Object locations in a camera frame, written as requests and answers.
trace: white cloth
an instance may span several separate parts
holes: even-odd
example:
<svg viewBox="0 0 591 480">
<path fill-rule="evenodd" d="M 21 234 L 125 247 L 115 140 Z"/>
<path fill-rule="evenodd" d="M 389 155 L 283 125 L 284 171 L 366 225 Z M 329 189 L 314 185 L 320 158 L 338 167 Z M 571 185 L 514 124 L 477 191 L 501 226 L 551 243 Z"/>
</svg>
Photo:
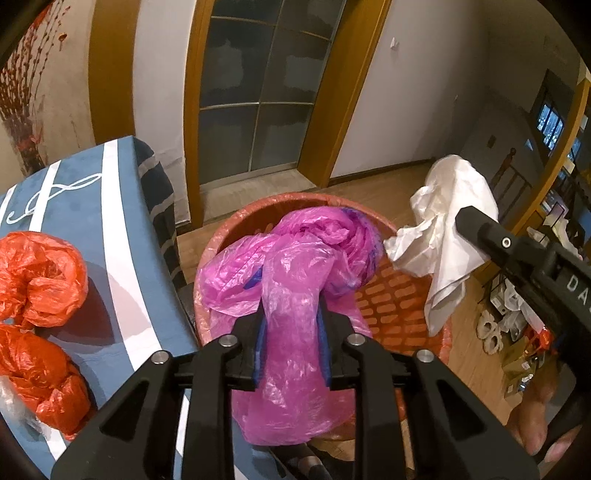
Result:
<svg viewBox="0 0 591 480">
<path fill-rule="evenodd" d="M 410 203 L 417 226 L 399 229 L 384 247 L 395 267 L 416 277 L 433 275 L 425 319 L 435 336 L 464 298 L 470 272 L 488 259 L 457 233 L 456 215 L 473 205 L 496 221 L 498 209 L 485 178 L 457 155 L 432 166 Z"/>
</svg>

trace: white slipper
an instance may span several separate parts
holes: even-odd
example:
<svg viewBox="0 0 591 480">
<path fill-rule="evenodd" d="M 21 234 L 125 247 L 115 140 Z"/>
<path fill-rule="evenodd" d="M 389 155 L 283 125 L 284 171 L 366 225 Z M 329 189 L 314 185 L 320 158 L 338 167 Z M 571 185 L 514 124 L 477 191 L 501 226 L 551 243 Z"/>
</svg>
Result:
<svg viewBox="0 0 591 480">
<path fill-rule="evenodd" d="M 478 325 L 476 326 L 476 336 L 480 340 L 485 340 L 498 327 L 494 317 L 488 310 L 482 312 Z"/>
<path fill-rule="evenodd" d="M 489 355 L 494 355 L 503 350 L 503 338 L 501 336 L 501 329 L 497 324 L 496 328 L 485 338 L 483 348 Z"/>
</svg>

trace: white stripe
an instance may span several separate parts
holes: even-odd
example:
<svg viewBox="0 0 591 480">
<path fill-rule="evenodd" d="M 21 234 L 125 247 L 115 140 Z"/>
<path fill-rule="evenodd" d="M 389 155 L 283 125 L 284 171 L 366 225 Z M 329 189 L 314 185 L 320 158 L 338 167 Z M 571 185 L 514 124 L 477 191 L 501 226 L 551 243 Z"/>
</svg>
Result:
<svg viewBox="0 0 591 480">
<path fill-rule="evenodd" d="M 183 395 L 183 403 L 181 405 L 181 415 L 178 421 L 177 432 L 177 452 L 183 456 L 184 451 L 184 437 L 187 432 L 187 419 L 189 418 L 189 399 Z"/>
<path fill-rule="evenodd" d="M 156 215 L 165 211 L 168 207 L 170 207 L 174 203 L 174 193 L 170 194 L 165 201 L 156 205 L 152 211 L 150 212 L 150 221 L 153 222 L 156 218 Z"/>
<path fill-rule="evenodd" d="M 176 277 L 180 271 L 182 271 L 182 267 L 179 265 L 177 268 L 172 270 L 172 272 L 170 273 L 170 278 L 174 280 L 174 277 Z"/>
<path fill-rule="evenodd" d="M 248 478 L 244 476 L 244 473 L 238 470 L 238 467 L 236 465 L 234 465 L 234 478 L 236 480 L 248 480 Z"/>
<path fill-rule="evenodd" d="M 29 224 L 29 230 L 32 232 L 40 232 L 41 225 L 43 224 L 43 216 L 45 215 L 45 209 L 47 208 L 47 202 L 49 201 L 49 195 L 51 194 L 51 188 L 53 187 L 53 181 L 56 179 L 57 169 L 60 167 L 60 161 L 56 161 L 49 165 L 41 190 L 39 190 L 39 196 L 35 204 L 35 211 Z"/>
<path fill-rule="evenodd" d="M 138 175 L 139 175 L 139 177 L 141 178 L 144 175 L 146 175 L 146 173 L 147 173 L 148 170 L 152 170 L 152 168 L 154 168 L 159 163 L 160 163 L 160 160 L 158 160 L 156 158 L 156 155 L 154 155 L 153 157 L 150 157 L 150 158 L 144 160 L 138 166 Z"/>
<path fill-rule="evenodd" d="M 172 238 L 169 238 L 168 240 L 166 240 L 162 244 L 162 246 L 160 247 L 160 253 L 164 255 L 166 253 L 166 250 L 168 250 L 170 247 L 172 247 L 174 245 L 174 242 L 175 242 L 176 239 L 177 239 L 177 232 L 175 231 L 173 233 L 173 237 Z"/>
<path fill-rule="evenodd" d="M 100 201 L 105 266 L 119 330 L 129 361 L 137 370 L 152 353 L 162 350 L 162 347 L 150 321 L 131 257 L 119 184 L 117 140 L 105 144 L 102 173 Z M 183 397 L 181 426 L 177 432 L 177 450 L 181 456 L 188 412 L 189 401 Z"/>
<path fill-rule="evenodd" d="M 12 198 L 12 194 L 14 193 L 14 189 L 16 187 L 16 185 L 13 185 L 8 189 L 6 195 L 4 196 L 4 200 L 0 205 L 0 225 L 2 225 L 2 222 L 4 221 L 4 214 L 6 213 L 6 209 L 8 208 L 8 202 L 10 202 L 10 199 Z"/>
<path fill-rule="evenodd" d="M 53 458 L 57 460 L 61 457 L 61 454 L 66 451 L 66 442 L 64 442 L 64 439 L 58 430 L 52 429 L 50 426 L 45 425 L 42 422 L 39 422 L 39 425 L 41 426 L 41 434 L 47 442 L 49 451 L 53 455 Z"/>
</svg>

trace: metal screw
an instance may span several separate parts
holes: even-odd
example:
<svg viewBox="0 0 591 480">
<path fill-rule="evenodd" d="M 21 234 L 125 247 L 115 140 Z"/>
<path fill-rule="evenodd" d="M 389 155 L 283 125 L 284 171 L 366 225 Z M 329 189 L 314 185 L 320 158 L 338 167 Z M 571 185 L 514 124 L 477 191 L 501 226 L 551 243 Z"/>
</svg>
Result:
<svg viewBox="0 0 591 480">
<path fill-rule="evenodd" d="M 219 339 L 220 345 L 226 348 L 230 348 L 238 343 L 238 338 L 235 335 L 224 335 Z"/>
<path fill-rule="evenodd" d="M 420 362 L 423 362 L 424 364 L 430 364 L 431 362 L 433 362 L 433 360 L 435 360 L 435 355 L 433 355 L 433 352 L 431 350 L 419 350 L 417 352 L 417 358 Z"/>
<path fill-rule="evenodd" d="M 351 335 L 347 337 L 347 341 L 353 346 L 359 346 L 365 343 L 365 337 L 360 333 L 351 333 Z"/>
<path fill-rule="evenodd" d="M 160 350 L 158 352 L 154 352 L 152 354 L 152 356 L 150 357 L 150 360 L 152 360 L 153 364 L 162 365 L 162 364 L 165 364 L 166 362 L 168 362 L 169 358 L 170 358 L 170 355 L 168 354 L 168 352 L 165 352 L 164 350 Z"/>
</svg>

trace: blue gripper pad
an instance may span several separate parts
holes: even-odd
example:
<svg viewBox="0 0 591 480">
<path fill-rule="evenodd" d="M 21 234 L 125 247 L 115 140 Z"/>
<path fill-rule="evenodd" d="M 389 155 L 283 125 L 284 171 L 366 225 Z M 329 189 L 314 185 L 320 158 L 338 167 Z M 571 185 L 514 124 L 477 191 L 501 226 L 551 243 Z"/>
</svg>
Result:
<svg viewBox="0 0 591 480">
<path fill-rule="evenodd" d="M 319 306 L 316 312 L 316 329 L 318 333 L 318 356 L 320 361 L 320 370 L 322 377 L 327 387 L 330 386 L 330 348 L 328 336 L 326 335 L 326 327 L 324 326 L 324 319 L 322 318 L 322 310 Z"/>
<path fill-rule="evenodd" d="M 265 361 L 267 360 L 267 318 L 263 317 L 261 327 L 256 337 L 255 346 L 255 366 L 252 375 L 256 387 L 258 388 L 261 382 L 262 375 L 265 371 Z"/>
</svg>

